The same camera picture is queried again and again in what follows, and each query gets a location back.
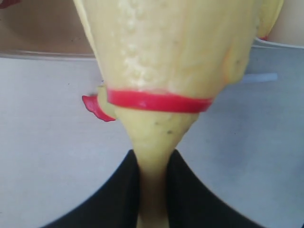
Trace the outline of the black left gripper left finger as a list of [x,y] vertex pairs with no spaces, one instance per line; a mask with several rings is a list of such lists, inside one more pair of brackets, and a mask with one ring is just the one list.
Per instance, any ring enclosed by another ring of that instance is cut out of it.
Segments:
[[45,225],[46,228],[134,228],[140,198],[140,175],[132,150],[91,197]]

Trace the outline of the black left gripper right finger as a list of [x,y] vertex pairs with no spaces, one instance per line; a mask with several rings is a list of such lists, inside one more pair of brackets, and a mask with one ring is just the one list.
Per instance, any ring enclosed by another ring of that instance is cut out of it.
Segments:
[[192,172],[178,150],[170,156],[166,174],[170,228],[260,228],[231,208]]

